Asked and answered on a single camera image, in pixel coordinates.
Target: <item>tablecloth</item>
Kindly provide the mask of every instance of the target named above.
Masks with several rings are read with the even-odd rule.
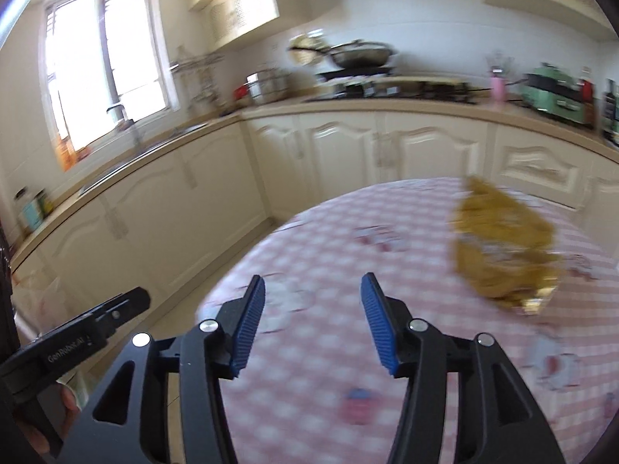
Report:
[[[379,464],[395,435],[406,380],[379,362],[360,303],[361,277],[445,334],[493,334],[542,407],[569,464],[618,407],[619,275],[615,262],[558,210],[516,198],[556,226],[569,268],[543,314],[517,316],[453,270],[454,178],[379,184],[329,200],[273,232],[205,298],[197,320],[241,297],[253,274],[266,305],[247,368],[222,381],[243,464]],[[453,462],[457,377],[450,374],[441,463]]]

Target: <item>pink and white gingham tablecloth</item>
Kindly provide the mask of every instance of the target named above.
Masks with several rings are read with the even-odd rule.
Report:
[[[454,272],[454,178],[380,184],[320,204],[258,244],[197,311],[198,321],[265,278],[267,303],[247,368],[222,381],[243,464],[382,464],[406,380],[379,362],[360,303],[361,277],[443,333],[492,333],[549,420],[569,464],[598,440],[619,400],[615,262],[559,211],[521,193],[557,227],[570,270],[539,317],[476,295]],[[450,374],[441,463],[453,462],[457,378]]]

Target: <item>metal screw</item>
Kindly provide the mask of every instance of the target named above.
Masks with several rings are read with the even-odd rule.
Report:
[[[202,321],[200,323],[200,330],[204,333],[212,333],[213,331],[219,328],[219,323],[214,319],[207,319],[206,321]]]
[[[494,345],[494,336],[488,333],[482,333],[477,337],[477,341],[484,347],[490,347]]]
[[[409,328],[413,331],[425,331],[428,329],[428,323],[423,319],[413,319],[413,321],[409,323]]]
[[[144,347],[150,342],[150,335],[148,333],[138,333],[131,341],[136,347]]]

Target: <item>window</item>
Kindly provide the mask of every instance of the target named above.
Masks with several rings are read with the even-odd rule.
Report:
[[[48,9],[47,87],[58,136],[79,150],[167,106],[146,0],[69,0]]]

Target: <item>blue gripper pad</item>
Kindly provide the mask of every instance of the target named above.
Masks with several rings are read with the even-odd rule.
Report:
[[[397,358],[397,328],[390,316],[386,298],[374,274],[368,272],[364,275],[361,279],[361,302],[365,317],[368,319],[381,364],[391,375],[395,375],[400,364]]]
[[[251,347],[254,344],[256,330],[265,302],[264,279],[254,276],[242,300],[246,300],[243,315],[233,335],[233,350],[230,358],[230,370],[235,377],[247,366]]]

